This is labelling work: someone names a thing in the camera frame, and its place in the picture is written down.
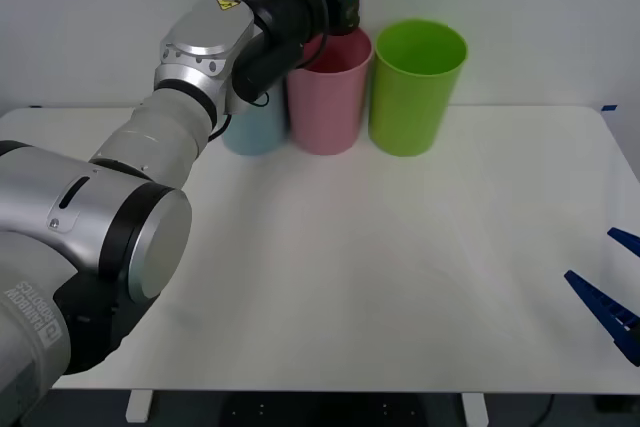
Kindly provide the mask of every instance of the yellow warning sticker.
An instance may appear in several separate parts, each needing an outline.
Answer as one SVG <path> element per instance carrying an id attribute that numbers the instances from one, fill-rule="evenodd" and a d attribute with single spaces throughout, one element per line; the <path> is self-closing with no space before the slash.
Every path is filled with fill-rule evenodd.
<path id="1" fill-rule="evenodd" d="M 239 0 L 218 0 L 218 5 L 222 10 L 233 9 L 238 4 L 240 4 Z"/>

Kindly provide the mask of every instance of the white table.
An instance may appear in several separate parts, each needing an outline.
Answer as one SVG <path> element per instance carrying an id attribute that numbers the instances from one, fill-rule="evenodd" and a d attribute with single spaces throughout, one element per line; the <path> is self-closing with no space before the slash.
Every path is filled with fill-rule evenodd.
<path id="1" fill-rule="evenodd" d="M 126 109 L 15 111 L 0 138 L 88 158 Z M 209 146 L 189 245 L 122 347 L 57 387 L 640 393 L 563 278 L 640 312 L 640 185 L 599 114 L 456 107 L 401 159 Z"/>

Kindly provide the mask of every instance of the plastic cup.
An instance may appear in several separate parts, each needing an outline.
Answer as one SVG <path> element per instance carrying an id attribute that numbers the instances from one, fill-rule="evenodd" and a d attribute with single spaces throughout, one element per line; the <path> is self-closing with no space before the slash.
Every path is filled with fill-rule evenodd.
<path id="1" fill-rule="evenodd" d="M 369 136 L 389 154 L 422 154 L 435 140 L 467 44 L 444 24 L 412 19 L 380 34 L 376 57 Z"/>
<path id="2" fill-rule="evenodd" d="M 305 46 L 305 58 L 318 48 L 320 38 Z M 358 138 L 373 55 L 371 41 L 358 29 L 330 37 L 324 54 L 306 69 L 289 74 L 289 113 L 293 140 L 316 155 L 335 155 L 351 148 Z"/>
<path id="3" fill-rule="evenodd" d="M 269 89 L 269 103 L 264 107 L 248 106 L 234 115 L 222 135 L 227 148 L 239 155 L 256 156 L 271 152 L 287 139 L 287 114 L 282 82 Z M 266 96 L 255 103 L 262 104 Z"/>

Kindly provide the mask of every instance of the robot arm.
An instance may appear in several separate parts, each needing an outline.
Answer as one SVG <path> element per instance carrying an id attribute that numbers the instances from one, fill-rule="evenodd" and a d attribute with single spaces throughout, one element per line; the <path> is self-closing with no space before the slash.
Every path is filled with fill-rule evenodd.
<path id="1" fill-rule="evenodd" d="M 118 348 L 191 227 L 180 190 L 224 115 L 300 65 L 358 0 L 202 0 L 163 40 L 154 92 L 89 162 L 0 141 L 0 427 Z"/>

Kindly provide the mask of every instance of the black floor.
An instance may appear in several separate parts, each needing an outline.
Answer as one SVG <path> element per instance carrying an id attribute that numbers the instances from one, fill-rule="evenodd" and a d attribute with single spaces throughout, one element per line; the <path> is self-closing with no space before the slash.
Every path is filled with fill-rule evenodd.
<path id="1" fill-rule="evenodd" d="M 128 426 L 129 392 L 52 391 L 25 419 L 25 427 Z M 545 410 L 548 395 L 487 395 L 491 427 L 527 427 Z M 156 392 L 153 427 L 225 426 L 423 426 L 465 425 L 460 396 L 449 394 L 345 396 Z M 640 427 L 634 398 L 556 396 L 545 427 Z"/>

